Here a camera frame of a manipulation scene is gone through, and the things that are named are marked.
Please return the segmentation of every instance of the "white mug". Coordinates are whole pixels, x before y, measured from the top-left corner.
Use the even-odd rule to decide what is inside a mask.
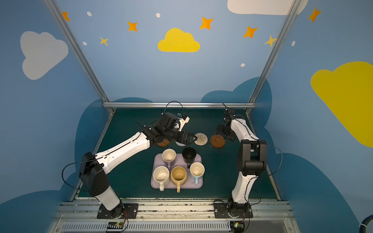
[[[153,179],[159,184],[159,190],[164,191],[165,185],[170,182],[170,171],[165,166],[157,167],[153,172]]]
[[[168,170],[171,170],[171,166],[173,166],[176,161],[176,152],[173,149],[166,149],[162,153],[162,159],[168,167]]]
[[[205,173],[205,167],[199,162],[192,163],[190,165],[190,174],[195,180],[195,185],[198,185],[198,180],[200,180]]]

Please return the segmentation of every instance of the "lavender tray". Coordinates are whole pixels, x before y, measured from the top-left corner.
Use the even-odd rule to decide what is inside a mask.
[[[195,157],[194,159],[194,162],[200,162],[202,163],[202,158],[199,154],[197,154],[197,156]],[[151,173],[151,186],[155,189],[159,189],[159,185],[158,183],[153,179],[153,172],[154,170],[159,167],[159,166],[165,166],[165,163],[162,159],[162,154],[157,154],[156,157],[154,158],[154,165],[153,165],[153,171]],[[200,187],[202,187],[203,185],[203,177],[198,181],[198,185],[195,185],[195,180],[191,177],[190,175],[190,169],[188,168],[188,165],[186,164],[186,162],[184,162],[183,160],[183,156],[182,154],[176,154],[176,158],[175,158],[175,165],[171,166],[171,170],[170,170],[170,175],[171,175],[171,171],[174,167],[183,167],[185,168],[186,170],[186,173],[188,174],[188,179],[187,181],[185,182],[185,184],[183,184],[180,188],[181,189],[199,189]],[[172,181],[170,181],[168,184],[166,184],[164,186],[165,189],[176,189],[176,185],[174,185],[172,183]]]

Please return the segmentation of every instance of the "light blue mug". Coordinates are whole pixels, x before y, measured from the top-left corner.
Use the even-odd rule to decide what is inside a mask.
[[[190,174],[192,175],[192,178],[195,179],[195,185],[198,185],[198,180],[202,179],[204,173],[205,167],[203,164],[195,162],[190,165]]]

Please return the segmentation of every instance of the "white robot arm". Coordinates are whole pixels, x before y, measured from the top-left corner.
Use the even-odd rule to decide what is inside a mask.
[[[225,125],[219,125],[216,133],[224,138],[240,141],[237,156],[238,179],[228,200],[227,210],[231,217],[239,217],[250,210],[248,197],[255,180],[267,168],[267,144],[249,129],[242,115],[236,115],[233,108],[225,109]]]
[[[166,140],[175,140],[185,145],[197,140],[191,132],[182,131],[183,126],[189,122],[185,114],[178,116],[172,113],[163,113],[155,125],[144,126],[140,132],[126,141],[93,155],[86,153],[83,158],[79,177],[91,196],[100,202],[97,218],[118,218],[122,216],[125,207],[118,198],[107,178],[117,165],[140,151],[146,150],[155,144]]]

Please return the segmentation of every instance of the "brown coaster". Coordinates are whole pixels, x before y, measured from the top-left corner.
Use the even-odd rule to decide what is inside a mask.
[[[225,145],[225,140],[220,135],[213,135],[210,138],[210,143],[213,147],[222,148]]]
[[[160,147],[166,147],[170,143],[171,142],[169,140],[164,139],[163,142],[157,143],[157,145],[160,146]]]

